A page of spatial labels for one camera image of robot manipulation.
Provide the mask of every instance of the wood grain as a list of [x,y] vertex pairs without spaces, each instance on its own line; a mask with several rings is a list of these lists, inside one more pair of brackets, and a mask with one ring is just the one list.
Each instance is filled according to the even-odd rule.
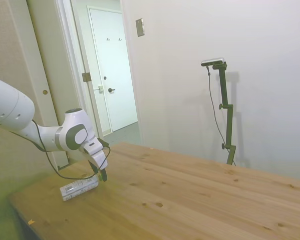
[[70,181],[53,175],[11,203],[47,240],[300,240],[300,180],[127,143],[112,147],[107,173],[66,202]]

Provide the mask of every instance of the white door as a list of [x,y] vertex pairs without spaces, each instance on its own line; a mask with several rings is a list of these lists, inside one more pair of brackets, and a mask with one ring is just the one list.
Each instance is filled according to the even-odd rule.
[[122,14],[90,9],[112,131],[137,122]]

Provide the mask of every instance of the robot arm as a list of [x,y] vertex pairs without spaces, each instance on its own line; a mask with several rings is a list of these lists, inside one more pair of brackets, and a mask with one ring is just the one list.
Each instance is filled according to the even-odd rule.
[[93,131],[86,112],[80,108],[65,113],[62,126],[43,127],[32,121],[33,102],[22,92],[0,81],[0,128],[31,141],[41,151],[79,150],[88,156],[95,173],[106,176],[103,145]]

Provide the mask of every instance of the cable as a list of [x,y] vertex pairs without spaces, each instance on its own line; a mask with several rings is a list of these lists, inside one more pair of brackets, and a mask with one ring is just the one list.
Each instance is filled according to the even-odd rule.
[[225,145],[225,140],[224,140],[224,137],[223,137],[223,135],[222,135],[222,133],[221,133],[221,130],[220,130],[220,128],[219,128],[219,124],[218,124],[218,122],[217,122],[217,120],[216,120],[216,115],[215,115],[215,108],[214,108],[214,103],[213,103],[213,98],[212,98],[212,93],[211,93],[211,77],[210,77],[210,76],[211,76],[211,73],[210,73],[210,70],[209,70],[209,66],[206,66],[206,68],[208,69],[208,76],[209,76],[209,92],[210,92],[210,98],[211,98],[211,103],[212,103],[212,107],[213,107],[214,120],[215,120],[216,127],[218,128],[218,131],[219,131],[219,133],[220,133],[220,135],[221,135],[221,137],[222,137],[223,143],[224,143],[224,145]]
[[[90,179],[90,178],[92,178],[92,177],[94,177],[94,176],[96,175],[96,173],[95,173],[95,174],[93,174],[92,176],[85,177],[85,178],[66,177],[66,176],[60,175],[59,172],[58,172],[58,171],[55,169],[55,167],[53,166],[53,164],[52,164],[52,162],[51,162],[51,160],[50,160],[50,157],[49,157],[49,155],[48,155],[48,152],[46,151],[45,145],[44,145],[43,140],[42,140],[42,138],[41,138],[41,133],[40,133],[38,124],[37,124],[34,120],[32,120],[32,121],[34,122],[34,124],[35,124],[35,126],[36,126],[36,128],[37,128],[37,130],[38,130],[39,138],[40,138],[41,144],[42,144],[42,146],[43,146],[43,149],[44,149],[44,151],[45,151],[46,157],[48,158],[48,161],[49,161],[50,165],[52,166],[54,172],[55,172],[59,177],[61,177],[61,178],[63,178],[63,179],[71,179],[71,180],[86,180],[86,179]],[[110,155],[111,148],[108,147],[108,146],[106,146],[106,148],[109,149],[109,152],[108,152],[108,154],[106,155],[106,157],[105,157],[104,161],[102,162],[101,166],[98,168],[98,171],[100,171],[100,168],[103,166],[103,164],[105,163],[106,159],[107,159],[108,156]]]

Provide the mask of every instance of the wall plate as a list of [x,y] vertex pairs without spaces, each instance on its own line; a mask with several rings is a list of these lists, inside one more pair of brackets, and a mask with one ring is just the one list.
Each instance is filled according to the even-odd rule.
[[136,22],[136,31],[138,33],[138,37],[144,36],[144,26],[143,26],[143,19],[140,18],[135,21]]

